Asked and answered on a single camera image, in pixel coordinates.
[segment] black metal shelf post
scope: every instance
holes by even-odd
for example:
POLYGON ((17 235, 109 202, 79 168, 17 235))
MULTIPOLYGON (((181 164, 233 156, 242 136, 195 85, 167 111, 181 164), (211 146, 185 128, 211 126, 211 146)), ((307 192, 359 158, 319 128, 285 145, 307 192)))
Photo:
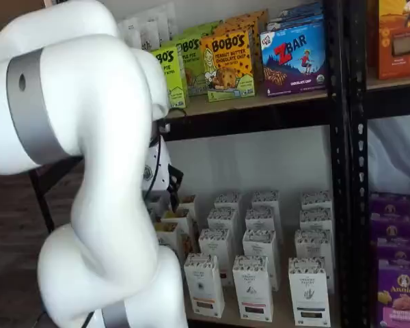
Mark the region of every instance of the black metal shelf post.
POLYGON ((352 150, 352 250, 354 327, 370 327, 370 230, 368 217, 368 124, 366 93, 366 0, 349 5, 349 101, 352 150))

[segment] child climbing illustration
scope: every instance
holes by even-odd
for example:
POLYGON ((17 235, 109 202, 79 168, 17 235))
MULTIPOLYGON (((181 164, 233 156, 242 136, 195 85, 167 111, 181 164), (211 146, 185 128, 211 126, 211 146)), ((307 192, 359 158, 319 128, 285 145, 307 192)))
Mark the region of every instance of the child climbing illustration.
POLYGON ((306 49, 303 52, 303 57, 299 58, 299 60, 302 61, 301 66, 305 67, 305 74, 309 74, 310 70, 312 69, 312 65, 310 64, 310 62, 313 62, 312 60, 310 60, 310 50, 306 49))
POLYGON ((217 75, 217 69, 214 65, 213 52, 209 48, 204 51, 204 72, 208 85, 212 85, 213 79, 217 75))

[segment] black cable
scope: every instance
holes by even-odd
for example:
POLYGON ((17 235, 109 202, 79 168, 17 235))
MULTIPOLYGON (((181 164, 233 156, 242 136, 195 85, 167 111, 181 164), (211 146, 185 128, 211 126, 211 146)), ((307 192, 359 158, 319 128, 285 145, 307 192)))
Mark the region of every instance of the black cable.
POLYGON ((45 311, 41 312, 41 314, 37 317, 35 323, 33 324, 32 328, 35 328, 36 325, 37 325, 38 323, 40 323, 41 318, 42 318, 45 314, 47 314, 47 312, 45 312, 45 311))
POLYGON ((88 325, 89 325, 89 323, 90 323, 90 321, 91 321, 93 315, 94 315, 94 311, 93 311, 93 312, 90 312, 90 313, 88 314, 87 318, 85 319, 85 322, 84 322, 83 325, 82 325, 82 328, 87 328, 87 327, 88 327, 88 325))
POLYGON ((150 183, 149 189, 146 191, 146 194, 144 195, 144 201, 146 201, 149 197, 150 192, 153 189, 153 186, 155 184, 156 181, 156 176, 158 176, 158 170, 159 170, 159 161, 161 160, 161 134, 158 133, 158 156, 156 158, 156 168, 155 168, 155 173, 153 175, 153 179, 152 182, 150 183))

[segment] annie's logo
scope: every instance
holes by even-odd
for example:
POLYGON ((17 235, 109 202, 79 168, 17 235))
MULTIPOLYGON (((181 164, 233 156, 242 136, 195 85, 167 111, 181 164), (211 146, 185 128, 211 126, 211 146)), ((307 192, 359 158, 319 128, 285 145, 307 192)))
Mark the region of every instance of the annie's logo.
POLYGON ((410 293, 410 277, 408 275, 399 275, 396 280, 399 287, 392 286, 391 292, 408 292, 410 293))

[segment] white tea box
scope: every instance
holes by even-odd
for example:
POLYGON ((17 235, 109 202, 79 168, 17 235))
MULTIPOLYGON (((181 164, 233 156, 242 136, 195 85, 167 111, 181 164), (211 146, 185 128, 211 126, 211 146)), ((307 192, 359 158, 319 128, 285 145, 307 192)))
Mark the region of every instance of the white tea box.
POLYGON ((178 224, 185 258, 187 258, 189 253, 197 253, 199 251, 194 235, 193 220, 190 217, 189 210, 178 209, 176 212, 166 210, 161 218, 161 222, 178 224))
POLYGON ((259 205, 246 211, 246 229, 275 230, 273 207, 259 205))
POLYGON ((177 223, 158 222, 153 224, 160 245, 168 246, 175 252, 182 267, 185 256, 182 247, 182 237, 177 223))
POLYGON ((288 279, 296 326, 330 327, 327 275, 322 258, 289 258, 288 279))
POLYGON ((281 215, 279 213, 279 191, 256 191, 252 196, 252 207, 257 208, 259 206, 270 206, 273 208, 275 231, 277 233, 277 239, 280 244, 284 242, 284 235, 281 226, 281 215))
POLYGON ((221 193, 218 195, 214 201, 214 207, 230 207, 234 210, 237 210, 237 221, 241 225, 241 235, 245 232, 245 213, 246 208, 243 203, 241 193, 236 192, 228 192, 228 193, 221 193))
POLYGON ((333 216, 330 208, 316 207, 309 210, 301 210, 299 213, 299 225, 302 230, 328 230, 331 235, 333 252, 333 266, 336 267, 336 249, 334 247, 333 216))
POLYGON ((331 250, 331 235, 327 230, 297 230, 295 233, 296 255, 298 258, 325 259, 327 286, 334 293, 334 268, 331 250))
POLYGON ((193 220, 193 230, 196 240, 199 238, 199 219, 197 218, 197 200, 196 195, 183 196, 179 199, 178 209, 187 209, 193 220))
POLYGON ((333 200, 329 191, 303 193, 301 195, 301 207, 303 210, 310 210, 315 207, 329 208, 333 215, 333 200))
POLYGON ((203 229, 199 237, 200 251, 207 255, 216 255, 219 261, 220 280, 223 286, 233 286, 232 265, 234 251, 229 229, 203 229))
POLYGON ((237 256, 232 272, 241 318, 271 323, 273 299, 267 257, 237 256))
POLYGON ((193 311, 203 316, 221 318, 225 308, 216 256, 189 254, 184 272, 193 311))
POLYGON ((281 284, 281 267, 276 240, 273 230, 246 230, 243 237, 243 249, 247 256, 266 256, 267 271, 272 290, 279 290, 281 284))
POLYGON ((242 227, 238 222, 237 210, 231 207, 213 208, 207 218, 210 229, 229 229, 235 254, 242 254, 242 227))
POLYGON ((160 219, 164 215, 164 212, 169 208, 169 203, 169 193, 151 193, 146 200, 147 207, 155 211, 157 219, 160 219))

